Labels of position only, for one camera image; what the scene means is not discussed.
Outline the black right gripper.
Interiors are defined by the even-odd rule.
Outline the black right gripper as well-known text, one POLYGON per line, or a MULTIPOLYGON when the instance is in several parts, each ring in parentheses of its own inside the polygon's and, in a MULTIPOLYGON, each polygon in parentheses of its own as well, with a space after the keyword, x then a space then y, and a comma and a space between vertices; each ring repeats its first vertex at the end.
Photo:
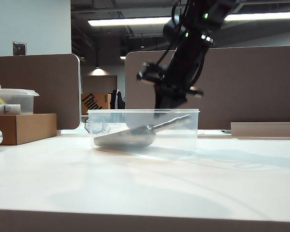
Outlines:
POLYGON ((155 109, 178 108, 187 102, 186 95, 203 96, 194 84, 203 70, 203 57, 172 57, 155 87, 155 109))

